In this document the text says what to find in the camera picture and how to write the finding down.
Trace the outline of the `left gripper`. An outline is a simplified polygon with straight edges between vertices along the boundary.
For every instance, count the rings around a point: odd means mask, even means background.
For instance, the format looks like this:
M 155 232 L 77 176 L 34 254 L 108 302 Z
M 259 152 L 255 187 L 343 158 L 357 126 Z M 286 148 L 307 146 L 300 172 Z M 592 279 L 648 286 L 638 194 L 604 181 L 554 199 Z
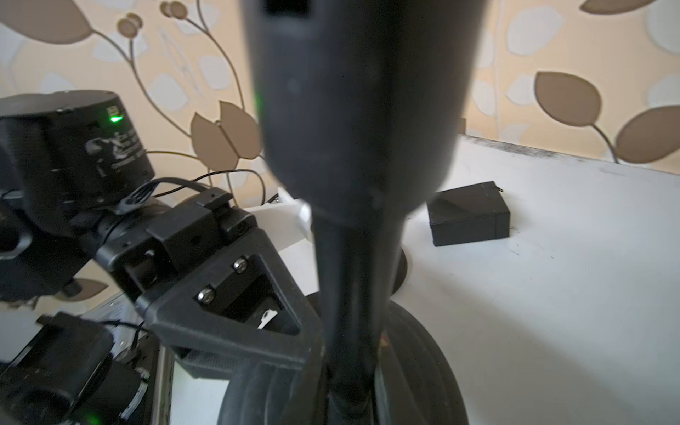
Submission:
M 246 361 L 301 370 L 322 346 L 321 320 L 232 198 L 207 189 L 175 207 L 109 216 L 93 260 L 139 297 L 147 328 L 192 377 L 230 380 Z

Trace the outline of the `black round base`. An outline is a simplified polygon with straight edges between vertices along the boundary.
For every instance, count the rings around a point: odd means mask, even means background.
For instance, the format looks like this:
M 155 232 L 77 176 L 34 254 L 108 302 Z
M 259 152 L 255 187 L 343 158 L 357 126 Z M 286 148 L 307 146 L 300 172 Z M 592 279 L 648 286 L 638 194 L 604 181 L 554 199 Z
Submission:
M 265 363 L 240 366 L 219 424 L 466 424 L 460 388 L 446 356 L 411 313 L 387 311 L 372 400 L 360 417 L 341 414 L 325 375 Z
M 408 274 L 408 258 L 404 248 L 400 249 L 398 258 L 398 267 L 395 274 L 395 281 L 392 287 L 392 293 L 395 294 L 405 283 Z

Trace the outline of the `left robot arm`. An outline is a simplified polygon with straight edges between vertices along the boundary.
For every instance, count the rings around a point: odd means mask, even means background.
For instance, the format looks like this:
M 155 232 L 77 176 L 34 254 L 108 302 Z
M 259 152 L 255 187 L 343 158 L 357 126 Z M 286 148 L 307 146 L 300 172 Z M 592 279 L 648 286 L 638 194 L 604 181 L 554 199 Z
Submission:
M 198 378 L 226 379 L 225 423 L 326 421 L 318 316 L 256 219 L 200 182 L 175 207 L 109 91 L 1 102 L 1 299 L 54 295 L 90 261 Z

